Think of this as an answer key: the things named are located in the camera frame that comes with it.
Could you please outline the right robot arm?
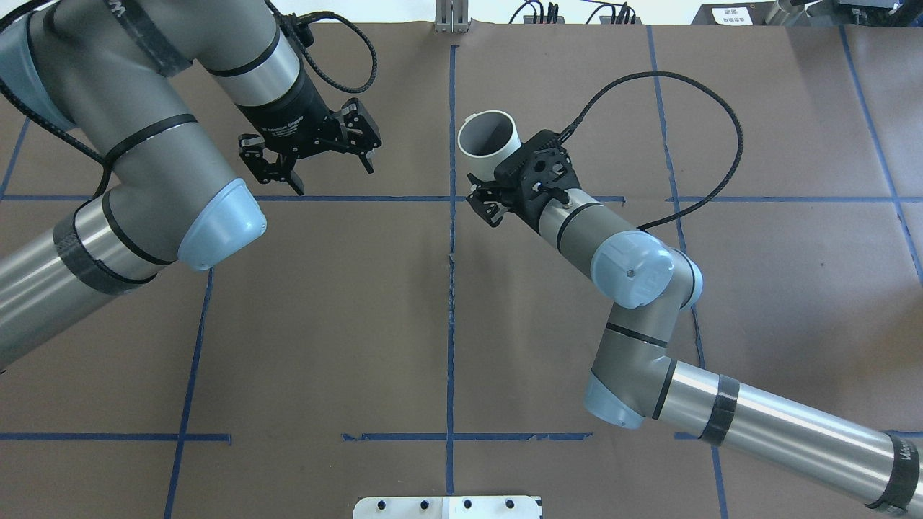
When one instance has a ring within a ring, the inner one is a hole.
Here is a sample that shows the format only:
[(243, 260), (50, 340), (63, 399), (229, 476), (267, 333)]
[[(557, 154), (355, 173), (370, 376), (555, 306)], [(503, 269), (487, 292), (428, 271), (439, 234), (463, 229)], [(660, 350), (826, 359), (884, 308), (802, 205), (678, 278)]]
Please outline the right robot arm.
[[(457, 210), (455, 426), (584, 433), (552, 441), (548, 462), (527, 449), (476, 469), (455, 460), (456, 492), (522, 486), (556, 517), (880, 518), (871, 505), (893, 472), (891, 435), (921, 444), (921, 253), (909, 249), (920, 203), (889, 195), (874, 150), (858, 171), (839, 159), (745, 157), (729, 186), (680, 221), (652, 229), (701, 268), (703, 292), (679, 313), (667, 347), (676, 371), (706, 372), (701, 413), (682, 427), (667, 394), (636, 430), (583, 406), (612, 301), (516, 214), (487, 225)], [(758, 389), (870, 428), (880, 447), (854, 495), (742, 450), (794, 447), (749, 413)]]

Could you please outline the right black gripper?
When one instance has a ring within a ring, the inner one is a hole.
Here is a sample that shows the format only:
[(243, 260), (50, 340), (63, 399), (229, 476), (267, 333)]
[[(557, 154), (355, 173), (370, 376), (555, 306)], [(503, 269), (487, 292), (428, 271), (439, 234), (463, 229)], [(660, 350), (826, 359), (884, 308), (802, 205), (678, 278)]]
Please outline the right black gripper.
[(483, 180), (467, 174), (471, 187), (466, 201), (491, 228), (510, 210), (537, 232), (545, 206), (563, 201), (567, 190), (581, 188), (568, 151), (550, 129), (542, 129), (501, 161), (494, 175), (494, 180)]

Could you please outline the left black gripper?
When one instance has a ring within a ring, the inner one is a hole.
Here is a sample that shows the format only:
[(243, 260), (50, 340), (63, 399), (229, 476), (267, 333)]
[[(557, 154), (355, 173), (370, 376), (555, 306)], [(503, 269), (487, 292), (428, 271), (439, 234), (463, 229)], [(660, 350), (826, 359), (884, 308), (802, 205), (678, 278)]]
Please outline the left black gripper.
[[(262, 136), (239, 136), (239, 157), (260, 184), (283, 182), (297, 196), (304, 196), (304, 182), (294, 171), (296, 162), (330, 150), (329, 142), (333, 151), (355, 155), (367, 174), (374, 173), (371, 157), (382, 141), (373, 116), (357, 97), (333, 112), (304, 69), (279, 99), (237, 107)], [(267, 148), (277, 152), (274, 162), (266, 159)]]

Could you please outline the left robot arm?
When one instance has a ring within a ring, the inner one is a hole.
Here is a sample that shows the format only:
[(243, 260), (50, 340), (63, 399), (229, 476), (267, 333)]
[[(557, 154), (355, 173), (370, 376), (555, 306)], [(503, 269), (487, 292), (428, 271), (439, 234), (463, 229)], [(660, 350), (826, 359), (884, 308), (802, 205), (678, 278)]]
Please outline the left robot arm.
[(2, 19), (2, 94), (102, 167), (93, 195), (2, 260), (2, 368), (174, 262), (208, 270), (267, 221), (170, 79), (200, 63), (255, 129), (239, 155), (297, 194), (299, 160), (335, 151), (368, 173), (379, 129), (330, 109), (306, 72), (309, 26), (270, 1), (27, 1)]

